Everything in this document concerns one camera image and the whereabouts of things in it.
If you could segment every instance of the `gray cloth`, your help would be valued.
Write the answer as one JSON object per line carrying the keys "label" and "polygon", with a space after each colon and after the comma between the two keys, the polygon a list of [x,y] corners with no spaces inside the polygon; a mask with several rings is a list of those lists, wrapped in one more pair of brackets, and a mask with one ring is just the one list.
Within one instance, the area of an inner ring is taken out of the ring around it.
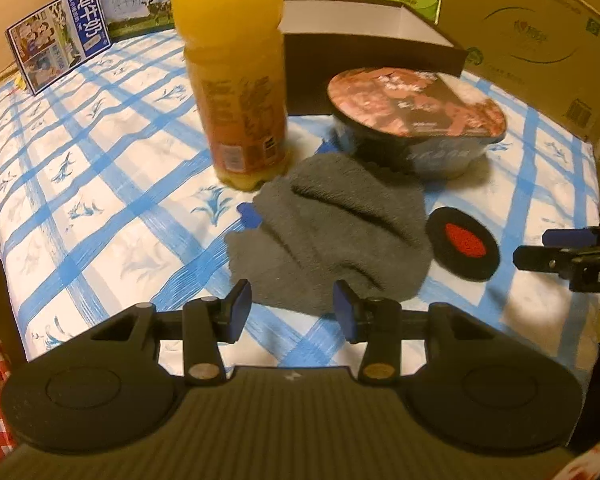
{"label": "gray cloth", "polygon": [[314,155],[253,199],[257,229],[225,236],[232,280],[253,300],[319,316],[332,312],[333,282],[362,298],[416,295],[429,270],[422,186],[341,153]]}

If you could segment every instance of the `blue milk box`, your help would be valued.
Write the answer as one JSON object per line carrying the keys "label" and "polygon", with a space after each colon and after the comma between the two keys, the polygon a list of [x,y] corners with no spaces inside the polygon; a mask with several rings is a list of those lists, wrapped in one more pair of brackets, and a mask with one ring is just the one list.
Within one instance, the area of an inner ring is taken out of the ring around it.
{"label": "blue milk box", "polygon": [[113,41],[173,28],[171,0],[100,0]]}
{"label": "blue milk box", "polygon": [[5,34],[33,95],[111,46],[98,0],[55,0]]}

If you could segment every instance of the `brown box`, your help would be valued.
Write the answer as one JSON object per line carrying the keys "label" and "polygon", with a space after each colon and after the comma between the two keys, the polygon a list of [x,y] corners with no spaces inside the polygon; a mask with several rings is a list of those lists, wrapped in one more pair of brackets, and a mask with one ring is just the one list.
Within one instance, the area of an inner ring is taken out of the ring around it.
{"label": "brown box", "polygon": [[352,68],[393,67],[459,76],[466,52],[433,22],[386,0],[286,0],[286,105],[330,114],[327,85]]}
{"label": "brown box", "polygon": [[587,0],[442,0],[438,25],[468,50],[468,70],[577,136],[599,136],[600,8]]}

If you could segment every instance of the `plastic bottle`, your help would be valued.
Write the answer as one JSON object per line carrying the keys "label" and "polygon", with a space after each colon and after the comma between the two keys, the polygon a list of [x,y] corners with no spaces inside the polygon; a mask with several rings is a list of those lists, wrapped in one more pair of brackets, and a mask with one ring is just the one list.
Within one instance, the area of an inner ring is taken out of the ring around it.
{"label": "plastic bottle", "polygon": [[219,179],[254,189],[286,169],[283,0],[172,0]]}

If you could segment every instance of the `food container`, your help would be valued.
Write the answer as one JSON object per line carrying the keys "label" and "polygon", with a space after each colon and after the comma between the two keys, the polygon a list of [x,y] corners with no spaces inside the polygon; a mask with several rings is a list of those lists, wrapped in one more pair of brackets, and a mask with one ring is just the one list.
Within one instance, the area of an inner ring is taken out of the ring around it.
{"label": "food container", "polygon": [[327,92],[345,152],[423,178],[458,176],[507,129],[492,99],[448,74],[359,68]]}

